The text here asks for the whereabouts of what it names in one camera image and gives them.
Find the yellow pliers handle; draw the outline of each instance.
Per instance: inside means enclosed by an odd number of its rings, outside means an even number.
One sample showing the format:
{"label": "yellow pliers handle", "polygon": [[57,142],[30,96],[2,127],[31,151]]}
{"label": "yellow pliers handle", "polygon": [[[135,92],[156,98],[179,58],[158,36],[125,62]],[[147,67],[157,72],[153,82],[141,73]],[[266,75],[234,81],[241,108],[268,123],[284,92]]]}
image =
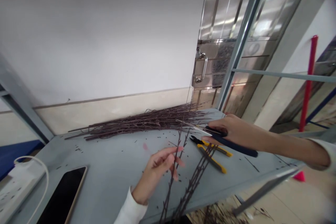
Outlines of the yellow pliers handle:
{"label": "yellow pliers handle", "polygon": [[[203,140],[201,140],[201,141],[203,142],[203,144],[204,144],[205,146],[209,146],[209,144],[210,144],[210,143],[205,142],[205,141],[203,141]],[[233,156],[232,153],[228,152],[227,150],[224,150],[223,148],[221,148],[221,147],[219,147],[219,146],[217,147],[216,150],[219,151],[219,152],[222,152],[223,154],[225,154],[225,155],[228,156],[228,157],[232,157],[232,156]]]}
{"label": "yellow pliers handle", "polygon": [[210,156],[208,155],[206,149],[204,148],[203,145],[198,144],[197,147],[199,148],[199,150],[203,153],[203,155],[206,155],[207,158],[209,159],[209,162],[216,167],[218,170],[220,170],[222,173],[226,174],[226,169],[221,166],[215,159],[210,158]]}

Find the door handle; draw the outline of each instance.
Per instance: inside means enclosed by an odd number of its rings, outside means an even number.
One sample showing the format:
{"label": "door handle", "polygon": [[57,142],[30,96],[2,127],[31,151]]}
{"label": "door handle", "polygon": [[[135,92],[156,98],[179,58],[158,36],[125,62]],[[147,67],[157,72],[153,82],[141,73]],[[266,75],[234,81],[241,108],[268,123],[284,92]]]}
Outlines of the door handle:
{"label": "door handle", "polygon": [[207,63],[208,63],[208,57],[205,55],[204,52],[202,52],[202,53],[199,55],[199,59],[204,60],[204,64],[203,64],[202,76],[201,76],[201,78],[197,78],[197,77],[196,77],[196,83],[200,83],[200,82],[203,81],[203,79],[204,79],[204,75],[205,75],[205,70],[206,70],[206,68],[207,68],[206,65],[207,65]]}

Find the blue object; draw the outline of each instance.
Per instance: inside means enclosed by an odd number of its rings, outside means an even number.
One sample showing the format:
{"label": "blue object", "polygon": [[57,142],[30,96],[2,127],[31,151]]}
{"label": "blue object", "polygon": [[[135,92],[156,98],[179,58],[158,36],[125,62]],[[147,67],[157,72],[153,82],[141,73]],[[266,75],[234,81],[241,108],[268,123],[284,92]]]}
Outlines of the blue object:
{"label": "blue object", "polygon": [[26,156],[36,149],[42,149],[44,145],[40,140],[17,143],[0,147],[0,180],[14,168],[14,159]]}
{"label": "blue object", "polygon": [[332,90],[330,92],[330,94],[328,94],[328,96],[317,106],[317,108],[306,118],[306,124],[307,123],[312,123],[312,124],[316,124],[316,123],[313,123],[311,120],[314,118],[314,116],[317,115],[317,113],[320,112],[320,110],[336,95],[336,87],[334,88],[334,90]]}
{"label": "blue object", "polygon": [[321,127],[321,128],[325,128],[325,129],[329,129],[329,127],[327,127],[327,126],[324,126],[324,125],[322,125],[322,124],[318,124],[317,122],[312,122],[312,121],[309,121],[309,122],[306,122],[306,124],[307,123],[311,123],[311,124],[314,124],[314,125],[316,125],[316,126],[319,126],[319,127]]}

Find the black scissors handle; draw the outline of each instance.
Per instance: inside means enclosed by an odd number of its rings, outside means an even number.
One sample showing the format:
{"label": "black scissors handle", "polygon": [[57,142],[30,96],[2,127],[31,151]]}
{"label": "black scissors handle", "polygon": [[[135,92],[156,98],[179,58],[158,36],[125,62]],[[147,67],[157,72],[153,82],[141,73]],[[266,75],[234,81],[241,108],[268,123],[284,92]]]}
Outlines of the black scissors handle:
{"label": "black scissors handle", "polygon": [[210,128],[209,126],[206,126],[205,127],[207,130],[210,130],[208,131],[211,135],[212,135],[212,138],[214,138],[216,141],[220,142],[221,144],[235,150],[235,151],[238,151],[240,153],[243,153],[245,155],[248,155],[248,156],[251,156],[251,157],[257,157],[258,156],[258,152],[256,150],[252,150],[252,149],[249,149],[249,148],[246,148],[246,147],[243,147],[241,145],[238,145],[236,143],[233,143],[223,137],[226,137],[227,134],[224,133],[224,132],[219,132],[213,128]]}

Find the left hand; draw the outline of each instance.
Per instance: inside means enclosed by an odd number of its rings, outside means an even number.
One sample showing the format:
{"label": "left hand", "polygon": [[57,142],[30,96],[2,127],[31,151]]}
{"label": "left hand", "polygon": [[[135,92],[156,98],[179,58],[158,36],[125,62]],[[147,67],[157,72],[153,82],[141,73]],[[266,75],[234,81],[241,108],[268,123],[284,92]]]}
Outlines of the left hand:
{"label": "left hand", "polygon": [[183,167],[185,164],[179,157],[175,159],[173,153],[180,151],[183,151],[183,146],[165,148],[151,155],[141,179],[132,192],[132,196],[138,204],[147,204],[147,200],[153,194],[160,178],[166,171],[171,171],[175,181],[179,179],[176,168],[174,169],[174,160]]}

